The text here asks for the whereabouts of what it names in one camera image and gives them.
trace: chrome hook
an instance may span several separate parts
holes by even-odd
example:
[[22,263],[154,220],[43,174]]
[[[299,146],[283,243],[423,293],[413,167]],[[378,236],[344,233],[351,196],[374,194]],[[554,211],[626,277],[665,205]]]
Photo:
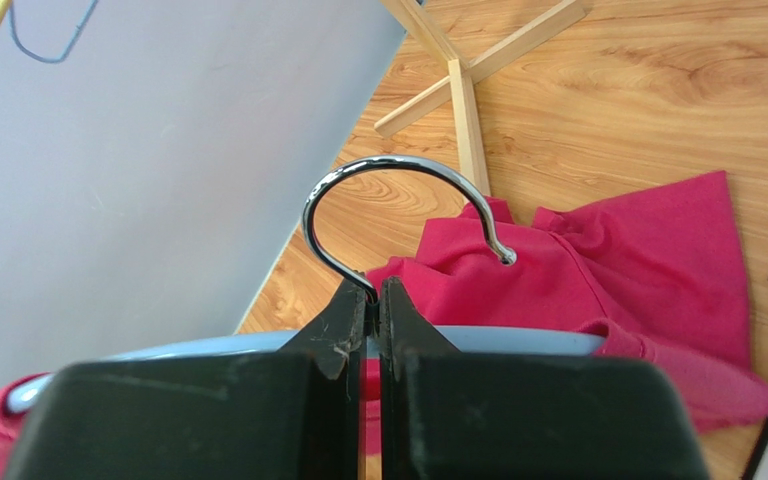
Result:
[[316,211],[316,206],[319,204],[319,201],[322,200],[322,197],[324,197],[330,189],[349,177],[371,170],[411,170],[437,177],[449,185],[452,185],[467,197],[474,207],[476,207],[476,211],[479,213],[479,219],[482,222],[485,243],[487,243],[488,247],[493,250],[493,253],[499,258],[499,261],[502,262],[503,265],[512,265],[517,261],[517,253],[503,245],[496,235],[493,212],[491,211],[487,200],[485,200],[481,192],[479,192],[479,190],[466,178],[461,176],[460,173],[452,170],[446,165],[442,165],[427,158],[412,157],[408,155],[381,155],[361,158],[360,160],[355,160],[336,168],[334,171],[325,175],[325,177],[322,178],[322,180],[319,180],[319,183],[313,187],[313,191],[307,196],[307,203],[304,205],[304,213],[301,215],[301,230],[304,232],[304,240],[307,242],[307,246],[310,247],[310,250],[312,250],[325,265],[331,267],[346,280],[349,280],[366,291],[367,302],[371,304],[378,302],[378,292],[375,291],[375,287],[373,287],[365,277],[350,269],[344,263],[332,257],[328,252],[322,249],[322,246],[319,244],[319,239],[316,238],[316,232],[313,229],[313,214]]

